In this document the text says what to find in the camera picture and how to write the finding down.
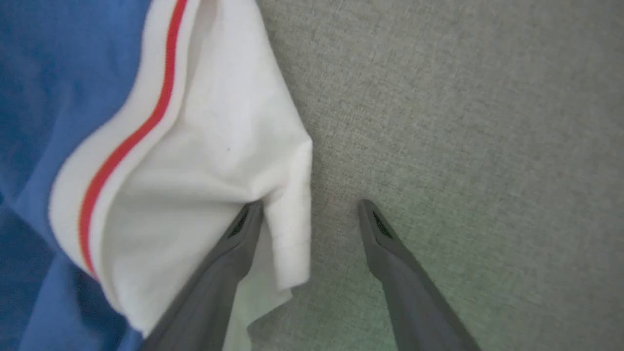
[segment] red stripe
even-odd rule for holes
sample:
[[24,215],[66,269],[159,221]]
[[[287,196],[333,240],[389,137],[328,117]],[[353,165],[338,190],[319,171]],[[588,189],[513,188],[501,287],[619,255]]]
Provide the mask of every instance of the red stripe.
[[178,32],[180,31],[180,23],[182,22],[182,14],[184,14],[184,8],[187,4],[187,0],[178,0],[173,9],[171,22],[169,23],[169,30],[167,32],[167,46],[165,53],[165,77],[162,83],[162,90],[160,91],[160,97],[158,103],[152,112],[152,115],[121,145],[119,145],[113,153],[106,159],[102,167],[97,171],[87,192],[85,193],[84,200],[82,201],[82,208],[80,209],[79,219],[79,239],[80,239],[80,251],[84,258],[84,262],[87,265],[89,272],[95,277],[95,270],[93,269],[93,261],[91,259],[91,253],[89,252],[89,227],[91,225],[91,217],[93,215],[93,209],[95,202],[107,179],[113,173],[115,168],[124,159],[124,157],[135,147],[163,118],[165,110],[171,100],[171,93],[173,91],[173,78],[175,72],[175,47],[178,38]]

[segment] white fabric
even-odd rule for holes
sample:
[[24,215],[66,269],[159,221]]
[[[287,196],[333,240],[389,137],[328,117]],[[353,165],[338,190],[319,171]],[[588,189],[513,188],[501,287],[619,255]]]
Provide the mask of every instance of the white fabric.
[[102,280],[148,336],[242,205],[263,199],[268,226],[239,284],[226,341],[226,350],[245,350],[249,323],[310,274],[312,143],[253,0],[200,4],[186,87],[175,124],[112,202]]

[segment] white cloth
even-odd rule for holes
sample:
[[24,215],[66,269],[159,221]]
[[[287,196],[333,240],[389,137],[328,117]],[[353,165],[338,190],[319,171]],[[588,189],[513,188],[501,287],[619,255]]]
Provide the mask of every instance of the white cloth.
[[225,346],[249,350],[248,325],[310,274],[311,150],[255,2],[201,2],[182,108],[104,225],[107,298],[147,337],[242,205],[263,199],[268,225]]

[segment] floor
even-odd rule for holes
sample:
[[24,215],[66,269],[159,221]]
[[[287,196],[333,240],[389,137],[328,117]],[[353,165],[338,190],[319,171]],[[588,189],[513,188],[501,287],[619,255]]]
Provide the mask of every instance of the floor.
[[624,350],[624,2],[259,4],[314,140],[314,232],[254,350],[396,349],[362,197],[484,351]]

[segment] gray carpet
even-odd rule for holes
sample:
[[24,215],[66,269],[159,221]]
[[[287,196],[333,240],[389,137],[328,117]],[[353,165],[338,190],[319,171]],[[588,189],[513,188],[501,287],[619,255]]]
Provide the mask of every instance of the gray carpet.
[[485,351],[624,350],[624,2],[260,0],[314,140],[313,278],[255,350],[395,350],[356,201]]

